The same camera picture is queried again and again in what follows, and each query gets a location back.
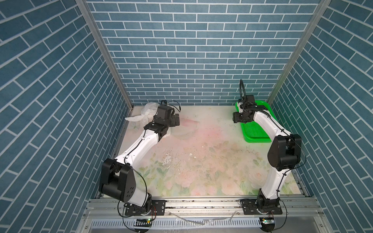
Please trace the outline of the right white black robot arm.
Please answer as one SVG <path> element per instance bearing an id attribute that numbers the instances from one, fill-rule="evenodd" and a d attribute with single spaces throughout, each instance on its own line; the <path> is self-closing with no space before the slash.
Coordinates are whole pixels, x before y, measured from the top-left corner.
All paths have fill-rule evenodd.
<path id="1" fill-rule="evenodd" d="M 272 168 L 256 200 L 257 210 L 267 214 L 281 208 L 280 191 L 288 173 L 300 163 L 302 139 L 281 126 L 266 107 L 257 105 L 253 95 L 244 94 L 237 105 L 239 110 L 233 113 L 233 122 L 256 122 L 272 142 L 267 156 Z"/>

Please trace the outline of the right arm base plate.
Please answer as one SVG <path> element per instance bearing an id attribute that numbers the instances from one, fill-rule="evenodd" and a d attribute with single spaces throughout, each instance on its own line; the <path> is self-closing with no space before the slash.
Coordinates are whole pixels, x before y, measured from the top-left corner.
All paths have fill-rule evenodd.
<path id="1" fill-rule="evenodd" d="M 277 200 L 241 199 L 240 205 L 245 215 L 281 215 L 282 208 Z"/>

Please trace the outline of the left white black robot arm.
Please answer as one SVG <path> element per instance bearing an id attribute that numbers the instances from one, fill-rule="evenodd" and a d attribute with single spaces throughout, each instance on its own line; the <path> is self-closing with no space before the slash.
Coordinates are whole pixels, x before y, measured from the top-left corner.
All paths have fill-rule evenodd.
<path id="1" fill-rule="evenodd" d="M 149 212 L 152 196 L 148 191 L 137 188 L 136 167 L 146 153 L 167 134 L 169 128 L 180 125 L 179 114 L 175 110 L 181 111 L 181 108 L 162 102 L 157 107 L 153 120 L 144 126 L 139 138 L 124 153 L 104 161 L 100 193 Z"/>

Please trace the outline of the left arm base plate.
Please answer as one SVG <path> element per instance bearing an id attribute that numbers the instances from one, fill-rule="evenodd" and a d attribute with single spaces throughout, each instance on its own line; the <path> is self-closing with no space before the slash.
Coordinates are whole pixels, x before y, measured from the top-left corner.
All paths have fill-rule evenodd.
<path id="1" fill-rule="evenodd" d="M 126 216 L 149 216 L 151 214 L 163 216 L 165 214 L 166 200 L 147 201 L 143 207 L 127 203 L 125 207 Z"/>

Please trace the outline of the white plastic bag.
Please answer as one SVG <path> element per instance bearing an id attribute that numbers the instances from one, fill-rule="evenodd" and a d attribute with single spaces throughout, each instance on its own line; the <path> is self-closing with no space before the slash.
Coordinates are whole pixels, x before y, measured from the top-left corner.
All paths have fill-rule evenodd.
<path id="1" fill-rule="evenodd" d="M 125 120 L 130 122 L 138 122 L 142 120 L 150 120 L 156 115 L 158 107 L 160 104 L 155 102 L 147 103 L 141 110 L 140 115 L 126 117 Z"/>

